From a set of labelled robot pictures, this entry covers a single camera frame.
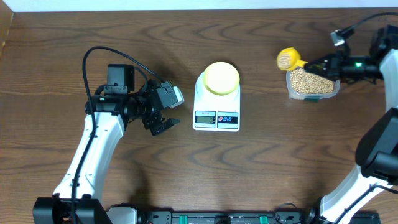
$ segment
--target white background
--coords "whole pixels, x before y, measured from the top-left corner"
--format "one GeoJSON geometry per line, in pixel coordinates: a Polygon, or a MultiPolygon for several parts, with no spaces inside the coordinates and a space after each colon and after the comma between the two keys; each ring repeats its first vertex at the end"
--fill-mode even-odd
{"type": "Polygon", "coordinates": [[[398,7],[397,0],[3,0],[14,12],[398,7]]]}

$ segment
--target table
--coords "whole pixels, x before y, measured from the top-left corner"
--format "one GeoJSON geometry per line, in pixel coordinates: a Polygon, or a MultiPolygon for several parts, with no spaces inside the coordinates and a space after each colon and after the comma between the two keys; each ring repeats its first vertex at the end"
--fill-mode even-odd
{"type": "MultiPolygon", "coordinates": [[[[335,48],[329,33],[386,9],[272,9],[17,13],[0,61],[0,222],[32,223],[37,197],[51,196],[65,175],[84,125],[81,60],[94,45],[121,50],[180,87],[185,103],[164,111],[181,123],[157,137],[135,121],[116,147],[103,206],[129,202],[174,210],[309,208],[354,166],[357,143],[384,114],[384,85],[343,85],[318,103],[290,100],[277,53],[295,47],[305,60],[335,48]],[[241,76],[241,130],[194,131],[195,80],[213,62],[241,76]]],[[[372,33],[397,18],[380,17],[350,39],[366,54],[372,33]]],[[[109,63],[88,59],[91,89],[109,63]]],[[[136,87],[143,79],[136,76],[136,87]]],[[[365,210],[395,223],[398,198],[382,193],[365,210]]]]}

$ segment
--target digital scale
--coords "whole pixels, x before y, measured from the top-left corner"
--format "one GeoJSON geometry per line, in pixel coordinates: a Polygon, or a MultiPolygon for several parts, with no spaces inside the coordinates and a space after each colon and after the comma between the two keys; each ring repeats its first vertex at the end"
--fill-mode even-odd
{"type": "Polygon", "coordinates": [[[211,64],[198,78],[193,105],[193,128],[200,131],[239,131],[241,87],[230,64],[211,64]]]}

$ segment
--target wire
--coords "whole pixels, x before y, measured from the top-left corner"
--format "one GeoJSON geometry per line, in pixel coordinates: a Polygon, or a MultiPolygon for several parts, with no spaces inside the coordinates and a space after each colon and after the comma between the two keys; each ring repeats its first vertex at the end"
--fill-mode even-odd
{"type": "MultiPolygon", "coordinates": [[[[128,58],[129,60],[132,60],[134,63],[138,64],[140,67],[142,67],[143,69],[147,70],[149,73],[153,74],[153,76],[155,76],[156,78],[158,78],[160,81],[165,82],[160,76],[158,76],[156,73],[154,73],[153,71],[151,71],[149,68],[147,68],[147,67],[144,66],[143,64],[139,63],[136,59],[134,59],[134,58],[132,58],[131,56],[128,56],[128,55],[126,55],[125,53],[122,53],[122,52],[120,52],[120,51],[118,51],[118,50],[114,50],[114,49],[109,48],[109,47],[95,46],[95,47],[90,48],[90,49],[86,52],[85,56],[83,57],[83,63],[82,63],[82,67],[81,67],[81,68],[82,68],[82,70],[83,70],[83,81],[84,81],[84,83],[85,83],[85,88],[86,88],[86,93],[87,93],[87,99],[88,99],[88,104],[89,104],[90,113],[91,113],[91,120],[92,120],[92,122],[93,122],[93,125],[92,125],[93,129],[92,129],[92,131],[91,131],[91,133],[90,133],[90,138],[89,138],[89,140],[88,140],[88,142],[87,142],[87,145],[86,145],[86,147],[85,147],[85,150],[83,151],[83,154],[81,155],[81,159],[80,159],[79,164],[77,165],[77,168],[76,168],[75,176],[74,176],[74,178],[73,178],[73,180],[72,180],[71,214],[72,214],[73,222],[74,222],[75,224],[78,223],[78,217],[77,217],[77,214],[76,214],[76,205],[75,205],[75,204],[76,204],[76,188],[77,188],[77,185],[78,185],[78,179],[79,179],[79,176],[80,176],[81,167],[83,166],[83,163],[84,163],[84,161],[85,161],[85,159],[86,159],[88,150],[89,150],[89,148],[90,148],[90,146],[91,146],[91,143],[92,143],[93,140],[94,140],[94,137],[96,137],[96,135],[95,135],[95,132],[96,132],[95,112],[94,112],[93,104],[92,104],[92,102],[91,102],[91,93],[90,93],[90,88],[88,87],[87,74],[86,74],[86,61],[87,61],[87,57],[88,57],[88,55],[89,55],[93,50],[95,50],[95,49],[108,50],[108,51],[114,52],[114,53],[116,53],[116,54],[122,55],[123,57],[126,57],[126,58],[128,58]]],[[[139,68],[137,68],[137,67],[136,67],[136,69],[141,73],[141,75],[145,78],[145,81],[146,81],[144,87],[142,88],[144,91],[141,91],[141,94],[142,94],[142,93],[145,92],[145,90],[146,90],[146,88],[147,88],[148,78],[146,77],[145,73],[142,72],[141,69],[139,69],[139,68]]],[[[103,86],[101,85],[101,86],[97,89],[96,93],[97,93],[97,92],[101,93],[102,90],[103,90],[103,89],[101,89],[102,87],[103,87],[103,86]]]]}
{"type": "Polygon", "coordinates": [[[358,204],[363,198],[365,198],[370,192],[372,192],[372,191],[373,191],[374,189],[376,189],[376,188],[381,188],[381,189],[386,190],[386,191],[388,191],[388,192],[390,192],[390,193],[398,194],[398,190],[393,190],[393,189],[390,189],[390,188],[385,187],[385,186],[381,186],[381,185],[373,185],[373,186],[370,186],[370,187],[365,191],[365,193],[363,193],[358,199],[355,200],[355,202],[353,202],[348,208],[344,209],[343,213],[338,217],[338,219],[337,219],[337,221],[336,221],[335,223],[338,224],[338,223],[344,218],[344,216],[345,216],[351,209],[353,209],[353,207],[355,207],[356,204],[358,204]]]}
{"type": "Polygon", "coordinates": [[[293,203],[287,202],[287,203],[283,203],[282,205],[279,205],[279,207],[274,211],[273,216],[274,216],[274,220],[278,223],[278,224],[283,224],[279,221],[278,218],[276,218],[276,213],[279,211],[279,209],[281,209],[282,207],[285,207],[286,205],[290,205],[293,206],[295,208],[297,208],[293,203]]]}
{"type": "Polygon", "coordinates": [[[369,20],[371,20],[373,18],[379,17],[379,16],[398,16],[398,12],[382,12],[382,13],[377,13],[377,14],[371,15],[371,16],[369,16],[369,17],[357,22],[354,25],[351,25],[351,26],[349,26],[347,28],[344,28],[341,32],[343,34],[346,34],[349,31],[351,31],[351,30],[357,28],[358,26],[364,24],[365,22],[367,22],[367,21],[369,21],[369,20]]]}

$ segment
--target yellow cup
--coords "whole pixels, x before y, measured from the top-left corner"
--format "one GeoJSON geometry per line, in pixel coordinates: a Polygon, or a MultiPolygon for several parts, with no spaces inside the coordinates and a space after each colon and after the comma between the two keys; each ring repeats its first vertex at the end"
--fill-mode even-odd
{"type": "Polygon", "coordinates": [[[306,63],[308,63],[308,62],[305,62],[305,61],[301,60],[301,56],[300,56],[299,52],[298,52],[296,49],[294,49],[293,47],[289,47],[289,48],[283,49],[281,52],[279,52],[279,55],[278,55],[278,57],[277,57],[277,59],[276,59],[276,63],[277,63],[277,65],[278,65],[279,69],[281,69],[281,70],[283,70],[283,71],[292,71],[292,70],[295,70],[297,67],[302,67],[302,68],[303,68],[304,65],[305,65],[306,63]],[[282,54],[284,54],[284,53],[288,53],[289,56],[290,56],[290,64],[291,64],[291,67],[288,68],[288,69],[286,69],[286,68],[281,68],[281,67],[278,65],[279,58],[280,58],[280,56],[282,56],[282,54]]]}

